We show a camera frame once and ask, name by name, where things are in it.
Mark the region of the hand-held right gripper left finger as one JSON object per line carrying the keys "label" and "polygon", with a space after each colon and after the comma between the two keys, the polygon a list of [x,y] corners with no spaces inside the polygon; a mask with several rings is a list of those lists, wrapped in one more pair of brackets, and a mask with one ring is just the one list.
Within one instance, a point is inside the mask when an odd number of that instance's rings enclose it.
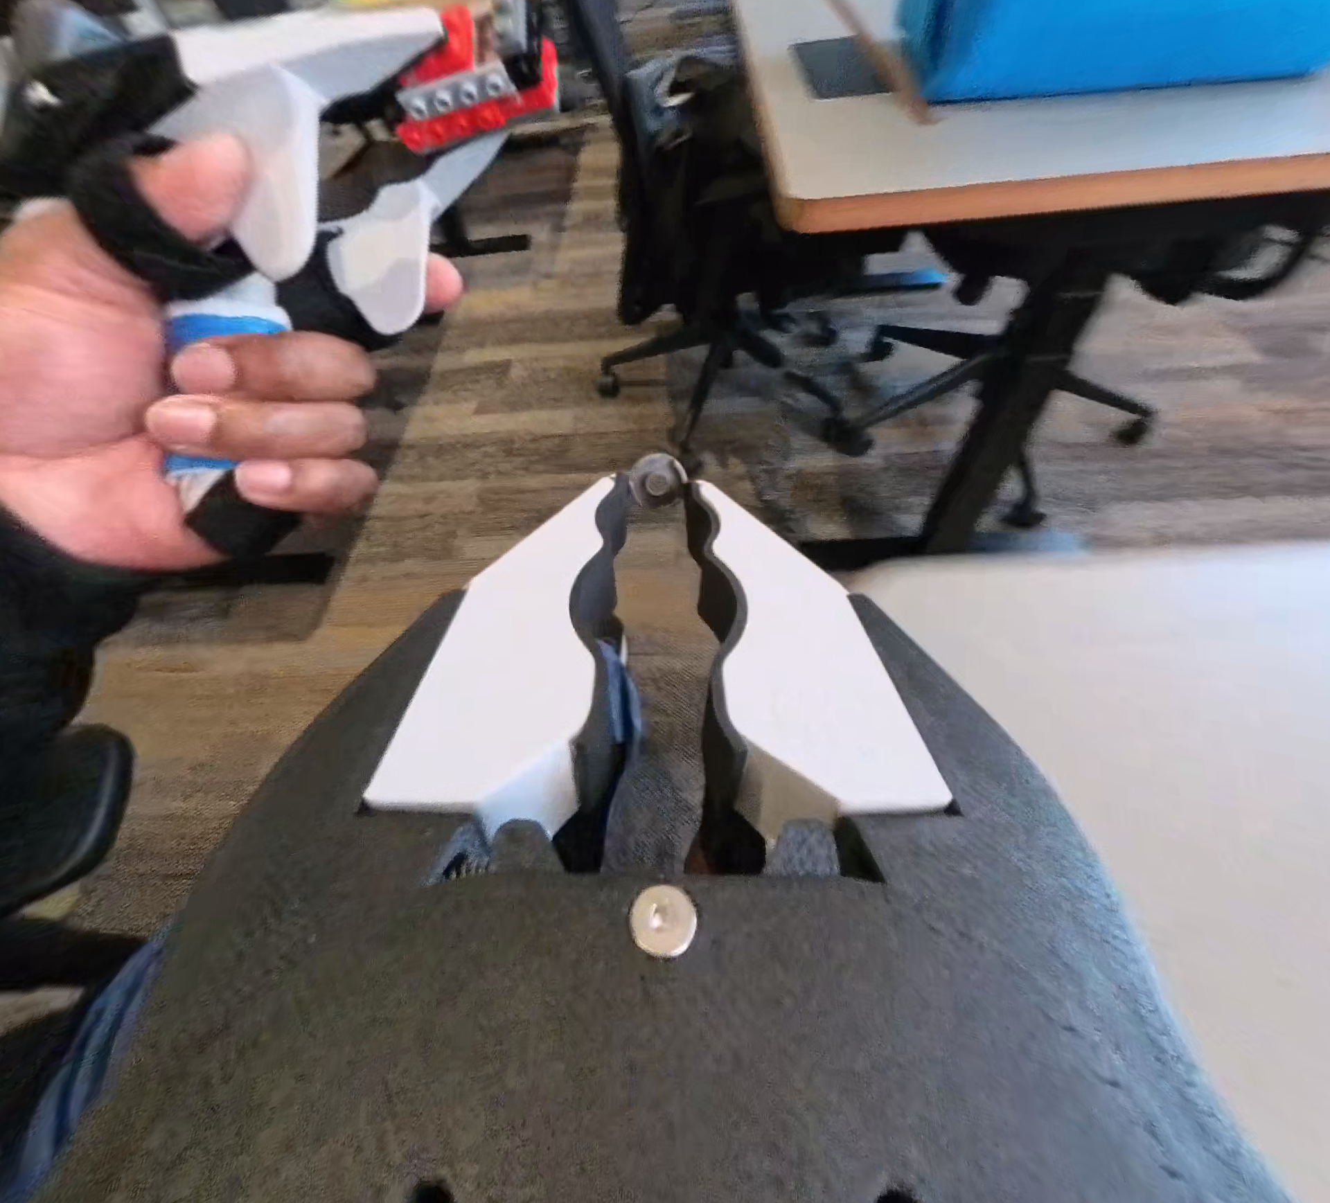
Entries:
{"label": "hand-held right gripper left finger", "polygon": [[572,610],[572,588],[624,542],[627,479],[594,482],[486,564],[457,600],[368,787],[368,813],[469,816],[482,827],[565,827],[589,796],[575,739],[594,716],[594,626],[614,594]]}

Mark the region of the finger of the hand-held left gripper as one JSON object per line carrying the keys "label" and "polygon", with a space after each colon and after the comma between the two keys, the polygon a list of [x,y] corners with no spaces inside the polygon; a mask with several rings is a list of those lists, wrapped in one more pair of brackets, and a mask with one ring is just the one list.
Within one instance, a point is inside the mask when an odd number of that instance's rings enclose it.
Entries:
{"label": "finger of the hand-held left gripper", "polygon": [[443,34],[430,10],[310,10],[174,32],[191,99],[159,135],[267,135],[362,95]]}
{"label": "finger of the hand-held left gripper", "polygon": [[410,226],[430,230],[507,148],[507,131],[463,138],[446,151],[412,154],[398,138],[368,142],[320,184],[323,227]]}

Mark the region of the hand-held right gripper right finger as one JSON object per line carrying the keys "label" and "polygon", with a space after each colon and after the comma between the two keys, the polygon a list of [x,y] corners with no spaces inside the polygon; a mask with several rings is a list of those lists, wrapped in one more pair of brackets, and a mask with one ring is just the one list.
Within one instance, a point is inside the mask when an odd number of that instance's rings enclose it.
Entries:
{"label": "hand-held right gripper right finger", "polygon": [[696,613],[718,639],[705,816],[782,832],[945,813],[952,793],[847,588],[715,483],[693,482],[683,501]]}

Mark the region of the red and grey brick assembly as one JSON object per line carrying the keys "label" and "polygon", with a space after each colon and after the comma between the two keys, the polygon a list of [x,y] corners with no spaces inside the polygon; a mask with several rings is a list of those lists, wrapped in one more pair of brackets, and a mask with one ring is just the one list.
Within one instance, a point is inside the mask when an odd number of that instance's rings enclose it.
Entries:
{"label": "red and grey brick assembly", "polygon": [[558,111],[558,55],[539,0],[440,10],[440,40],[394,85],[394,138],[418,154]]}

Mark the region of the small metal screw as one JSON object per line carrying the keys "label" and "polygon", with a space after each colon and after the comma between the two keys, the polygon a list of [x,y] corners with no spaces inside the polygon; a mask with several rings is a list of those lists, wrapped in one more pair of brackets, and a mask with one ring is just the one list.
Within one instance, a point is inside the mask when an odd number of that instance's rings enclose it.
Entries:
{"label": "small metal screw", "polygon": [[672,453],[650,453],[627,470],[627,491],[640,511],[666,511],[687,493],[690,479]]}

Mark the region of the person's left forearm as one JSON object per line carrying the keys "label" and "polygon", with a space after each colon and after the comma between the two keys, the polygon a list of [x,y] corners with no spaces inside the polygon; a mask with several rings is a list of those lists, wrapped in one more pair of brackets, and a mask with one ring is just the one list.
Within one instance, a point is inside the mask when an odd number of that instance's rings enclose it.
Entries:
{"label": "person's left forearm", "polygon": [[132,619],[149,575],[79,562],[0,512],[0,760],[37,760],[74,721],[94,650]]}

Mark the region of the black desk mat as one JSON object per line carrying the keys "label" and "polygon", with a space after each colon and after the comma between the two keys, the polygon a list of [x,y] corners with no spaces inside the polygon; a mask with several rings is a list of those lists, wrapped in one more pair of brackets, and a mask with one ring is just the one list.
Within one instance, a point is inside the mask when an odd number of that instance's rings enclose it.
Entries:
{"label": "black desk mat", "polygon": [[893,95],[896,86],[873,63],[870,49],[853,34],[818,37],[790,46],[790,59],[797,67],[805,95],[813,101],[847,101]]}

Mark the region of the white desk with wooden edge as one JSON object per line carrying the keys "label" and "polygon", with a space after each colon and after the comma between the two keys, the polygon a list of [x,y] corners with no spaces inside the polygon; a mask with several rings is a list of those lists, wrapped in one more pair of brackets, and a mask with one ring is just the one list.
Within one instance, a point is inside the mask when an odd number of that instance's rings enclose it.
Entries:
{"label": "white desk with wooden edge", "polygon": [[[889,37],[896,0],[853,0]],[[847,34],[823,0],[731,0],[774,213],[804,236],[948,230],[1029,243],[1049,289],[1029,357],[975,407],[918,537],[813,542],[830,574],[972,550],[982,515],[1125,256],[1151,243],[1326,223],[1326,72],[1299,80],[945,103],[918,128],[893,95],[813,101],[790,46]]]}

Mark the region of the person's left hand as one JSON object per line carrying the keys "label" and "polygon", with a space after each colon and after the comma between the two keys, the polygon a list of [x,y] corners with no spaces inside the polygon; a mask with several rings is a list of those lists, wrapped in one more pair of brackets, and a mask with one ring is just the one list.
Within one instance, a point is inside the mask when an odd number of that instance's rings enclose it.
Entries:
{"label": "person's left hand", "polygon": [[221,562],[161,476],[168,453],[235,465],[244,501],[362,511],[359,401],[378,373],[330,335],[233,335],[165,361],[149,289],[67,200],[25,209],[0,246],[0,501],[67,555],[136,574]]}

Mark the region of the black office chair with jacket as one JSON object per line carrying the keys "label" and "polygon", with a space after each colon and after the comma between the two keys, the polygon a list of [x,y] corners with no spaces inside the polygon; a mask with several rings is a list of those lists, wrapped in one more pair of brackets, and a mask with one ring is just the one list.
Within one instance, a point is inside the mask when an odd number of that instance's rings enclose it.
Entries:
{"label": "black office chair with jacket", "polygon": [[620,367],[703,350],[673,453],[696,465],[693,436],[735,355],[787,368],[769,318],[843,296],[879,250],[854,236],[782,230],[759,157],[756,121],[735,67],[666,55],[620,75],[610,99],[621,145],[620,319],[627,329],[672,309],[679,325],[601,361],[598,391],[620,391]]}

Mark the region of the thin wooden stick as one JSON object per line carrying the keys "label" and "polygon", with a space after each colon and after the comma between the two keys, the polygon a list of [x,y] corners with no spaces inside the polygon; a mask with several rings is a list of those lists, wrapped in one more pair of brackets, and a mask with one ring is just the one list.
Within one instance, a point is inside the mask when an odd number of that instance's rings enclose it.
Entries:
{"label": "thin wooden stick", "polygon": [[918,128],[932,128],[939,115],[922,99],[918,80],[900,53],[898,43],[889,43],[873,32],[873,26],[860,17],[853,0],[823,0],[830,13],[843,24],[860,59],[873,67],[879,80],[896,99],[896,103],[908,114],[908,118]]}

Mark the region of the person's leg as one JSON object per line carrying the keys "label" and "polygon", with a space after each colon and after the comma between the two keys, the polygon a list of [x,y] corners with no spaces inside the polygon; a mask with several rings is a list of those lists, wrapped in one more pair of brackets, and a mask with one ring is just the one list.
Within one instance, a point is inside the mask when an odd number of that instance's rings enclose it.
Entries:
{"label": "person's leg", "polygon": [[[633,872],[677,872],[690,843],[693,813],[679,780],[643,757],[649,727],[640,686],[627,668],[624,642],[598,642],[610,683],[610,737],[627,748],[627,767],[610,801],[604,852],[598,868]],[[176,922],[168,922],[81,1011],[71,1040],[40,1082],[30,1109],[4,1115],[4,1193],[5,1203],[31,1200],[67,1151],[79,1122],[116,1085],[148,1004],[165,944]]]}

